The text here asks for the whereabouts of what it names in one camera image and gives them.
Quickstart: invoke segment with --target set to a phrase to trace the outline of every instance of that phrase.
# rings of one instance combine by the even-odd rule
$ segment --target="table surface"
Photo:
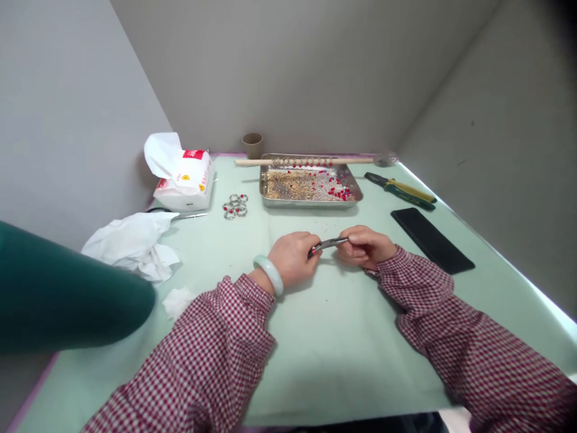
[[[150,319],[110,346],[60,353],[17,431],[78,432],[87,419],[168,334],[173,322],[160,304],[171,289],[195,294],[215,288],[224,275],[236,279],[252,269],[252,257],[297,230],[337,237],[365,224],[422,254],[390,216],[408,203],[363,178],[370,170],[426,189],[402,164],[351,165],[364,199],[348,210],[269,209],[258,192],[258,167],[215,158],[217,181],[209,215],[173,222],[160,240],[182,263],[158,288]],[[248,194],[248,215],[227,221],[221,204],[232,193]],[[577,327],[551,307],[523,275],[442,202],[426,217],[475,264],[454,276],[455,293],[553,361],[577,373]],[[395,327],[397,307],[362,271],[341,266],[326,250],[314,279],[277,302],[268,329],[277,346],[270,356],[245,425],[318,425],[345,420],[438,410],[450,406],[429,362]]]

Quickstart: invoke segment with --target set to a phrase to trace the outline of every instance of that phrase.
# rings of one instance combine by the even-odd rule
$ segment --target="black phone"
[[[474,269],[475,264],[467,259],[418,209],[394,210],[391,216],[417,244],[431,262],[447,274]]]

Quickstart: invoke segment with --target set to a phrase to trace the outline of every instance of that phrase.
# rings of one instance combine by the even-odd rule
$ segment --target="checkered sleeve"
[[[228,432],[275,344],[264,329],[274,299],[247,275],[196,298],[138,373],[82,430]]]
[[[577,431],[569,426],[575,421],[577,386],[453,295],[448,274],[400,247],[378,268],[380,288],[404,309],[397,318],[400,332],[471,412],[473,433]]]

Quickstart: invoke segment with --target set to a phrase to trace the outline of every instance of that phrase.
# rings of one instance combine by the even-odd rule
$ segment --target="tissue box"
[[[210,204],[214,165],[208,151],[185,150],[171,179],[161,179],[154,197],[170,210],[193,212]]]

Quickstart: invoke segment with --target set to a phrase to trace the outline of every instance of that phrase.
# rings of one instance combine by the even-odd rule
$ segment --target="crumpled tissue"
[[[194,298],[195,296],[188,287],[185,286],[182,289],[171,290],[166,299],[162,301],[162,305],[164,305],[164,309],[171,319],[178,320]]]
[[[96,230],[82,254],[134,272],[156,287],[172,276],[180,259],[174,250],[157,243],[170,227],[175,212],[135,213]]]

